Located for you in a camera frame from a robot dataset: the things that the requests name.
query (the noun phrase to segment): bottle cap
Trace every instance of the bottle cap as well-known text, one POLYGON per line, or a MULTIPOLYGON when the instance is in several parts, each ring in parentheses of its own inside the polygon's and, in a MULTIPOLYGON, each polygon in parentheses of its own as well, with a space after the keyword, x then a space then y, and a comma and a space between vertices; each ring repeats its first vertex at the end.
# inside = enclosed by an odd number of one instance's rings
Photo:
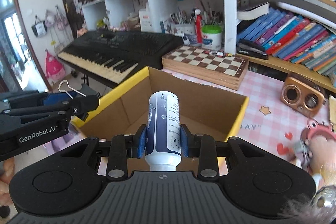
POLYGON ((150 170, 154 172, 166 172, 166 171, 170 172, 170 171, 176 171, 176 167, 170 164, 154 164, 151 165, 150 170))

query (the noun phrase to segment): electronic keyboard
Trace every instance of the electronic keyboard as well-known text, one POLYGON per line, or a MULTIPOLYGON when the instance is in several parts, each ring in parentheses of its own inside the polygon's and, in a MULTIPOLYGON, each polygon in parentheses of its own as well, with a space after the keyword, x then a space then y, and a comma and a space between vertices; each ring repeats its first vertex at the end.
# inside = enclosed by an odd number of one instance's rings
POLYGON ((162 56, 182 44, 181 37, 170 34, 91 31, 58 57, 93 79, 97 75, 112 82, 108 86, 113 88, 145 66, 162 69, 162 56))

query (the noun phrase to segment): hanging bag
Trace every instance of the hanging bag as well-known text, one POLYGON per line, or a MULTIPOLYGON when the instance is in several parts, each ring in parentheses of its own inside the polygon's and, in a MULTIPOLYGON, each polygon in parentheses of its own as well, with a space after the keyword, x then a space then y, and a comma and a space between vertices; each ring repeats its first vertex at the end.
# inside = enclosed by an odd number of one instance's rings
POLYGON ((65 77, 64 66, 52 56, 48 50, 45 50, 47 57, 45 59, 45 70, 47 74, 47 79, 52 79, 54 82, 57 82, 65 77))
POLYGON ((42 21, 37 15, 35 16, 35 24, 31 28, 36 37, 42 37, 47 33, 47 26, 44 20, 42 21))
POLYGON ((45 12, 45 25, 47 28, 51 28, 55 23, 55 15, 50 12, 49 10, 46 10, 45 12))
POLYGON ((56 26, 58 30, 62 31, 66 26, 69 25, 68 19, 62 12, 59 10, 58 5, 56 5, 56 26))

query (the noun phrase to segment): pink checkered tablecloth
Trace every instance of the pink checkered tablecloth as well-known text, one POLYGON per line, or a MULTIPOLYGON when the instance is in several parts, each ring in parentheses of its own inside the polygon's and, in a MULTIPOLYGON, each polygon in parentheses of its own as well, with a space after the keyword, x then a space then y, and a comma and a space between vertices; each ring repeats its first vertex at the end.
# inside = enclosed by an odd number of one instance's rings
MULTIPOLYGON (((163 71, 181 79, 211 85, 249 97, 249 104, 238 137, 274 155, 280 156, 277 151, 278 144, 282 143, 284 147, 290 147, 300 139, 302 130, 307 128, 309 119, 280 101, 282 81, 248 71, 239 90, 235 91, 171 70, 163 69, 163 71), (262 106, 269 107, 271 114, 264 115, 260 112, 262 106), (291 140, 285 137, 286 133, 287 137, 292 133, 291 140)), ((329 125, 328 113, 329 102, 327 101, 314 119, 320 124, 329 125)))

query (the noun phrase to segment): star sticker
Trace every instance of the star sticker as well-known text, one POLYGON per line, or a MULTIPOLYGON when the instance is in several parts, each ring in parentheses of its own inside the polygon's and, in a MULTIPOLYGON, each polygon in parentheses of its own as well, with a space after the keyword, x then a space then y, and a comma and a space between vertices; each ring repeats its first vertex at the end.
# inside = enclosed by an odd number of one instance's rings
POLYGON ((268 115, 268 114, 271 114, 271 112, 269 111, 269 107, 261 106, 259 111, 262 112, 265 116, 268 115))

